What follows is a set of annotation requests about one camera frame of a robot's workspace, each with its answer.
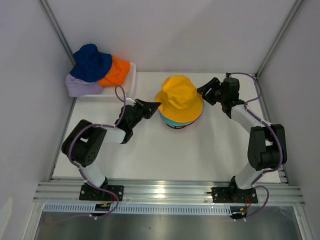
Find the teal bucket hat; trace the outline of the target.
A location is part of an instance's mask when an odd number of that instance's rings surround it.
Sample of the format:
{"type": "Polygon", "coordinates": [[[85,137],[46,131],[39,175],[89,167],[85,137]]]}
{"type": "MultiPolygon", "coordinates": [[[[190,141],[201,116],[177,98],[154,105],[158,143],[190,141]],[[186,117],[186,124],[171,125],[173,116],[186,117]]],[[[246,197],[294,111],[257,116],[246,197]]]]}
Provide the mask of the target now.
{"type": "Polygon", "coordinates": [[[159,110],[159,115],[166,124],[170,126],[181,127],[190,125],[199,119],[203,114],[204,109],[205,104],[202,100],[188,109],[177,110],[176,112],[171,109],[167,110],[166,112],[159,110]]]}

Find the yellow bucket hat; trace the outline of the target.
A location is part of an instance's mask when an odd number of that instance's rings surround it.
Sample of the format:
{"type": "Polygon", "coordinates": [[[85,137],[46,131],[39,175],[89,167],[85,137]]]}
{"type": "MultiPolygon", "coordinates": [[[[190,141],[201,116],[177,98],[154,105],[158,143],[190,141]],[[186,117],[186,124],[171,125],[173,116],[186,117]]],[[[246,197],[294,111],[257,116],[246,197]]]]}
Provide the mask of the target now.
{"type": "Polygon", "coordinates": [[[204,100],[191,80],[184,75],[172,75],[161,85],[154,97],[161,114],[167,119],[186,123],[197,119],[203,111],[204,100]]]}

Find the blue bucket hat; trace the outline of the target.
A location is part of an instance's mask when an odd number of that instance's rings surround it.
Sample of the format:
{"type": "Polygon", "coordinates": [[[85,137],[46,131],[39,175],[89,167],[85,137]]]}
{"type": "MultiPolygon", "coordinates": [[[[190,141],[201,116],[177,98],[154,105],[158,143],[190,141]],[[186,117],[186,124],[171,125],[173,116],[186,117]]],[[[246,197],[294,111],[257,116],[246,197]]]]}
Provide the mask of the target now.
{"type": "Polygon", "coordinates": [[[97,82],[111,69],[113,59],[108,53],[99,52],[95,44],[85,44],[73,54],[75,65],[69,72],[76,79],[87,83],[97,82]]]}

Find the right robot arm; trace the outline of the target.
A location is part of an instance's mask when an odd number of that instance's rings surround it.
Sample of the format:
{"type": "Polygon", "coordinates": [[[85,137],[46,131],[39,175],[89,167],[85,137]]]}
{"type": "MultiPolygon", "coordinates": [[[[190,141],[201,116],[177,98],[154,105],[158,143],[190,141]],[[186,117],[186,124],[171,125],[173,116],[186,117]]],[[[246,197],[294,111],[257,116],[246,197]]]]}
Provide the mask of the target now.
{"type": "Polygon", "coordinates": [[[210,105],[221,104],[222,111],[249,133],[248,164],[233,176],[227,194],[233,202],[251,195],[256,183],[268,173],[276,172],[287,161],[286,135],[281,124],[264,121],[240,99],[240,82],[227,75],[223,81],[214,77],[197,92],[210,105]]]}

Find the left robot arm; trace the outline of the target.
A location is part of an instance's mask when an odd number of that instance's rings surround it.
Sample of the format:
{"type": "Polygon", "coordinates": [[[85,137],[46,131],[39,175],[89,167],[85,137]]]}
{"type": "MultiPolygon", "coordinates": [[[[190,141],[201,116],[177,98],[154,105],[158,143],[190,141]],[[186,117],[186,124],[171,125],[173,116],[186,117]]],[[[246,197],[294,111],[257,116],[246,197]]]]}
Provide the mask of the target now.
{"type": "Polygon", "coordinates": [[[91,187],[90,194],[96,200],[103,200],[111,193],[108,189],[108,179],[96,163],[103,144],[128,143],[134,134],[135,126],[142,119],[150,119],[160,106],[160,102],[127,98],[113,125],[82,119],[64,140],[61,152],[78,169],[84,183],[91,187]]]}

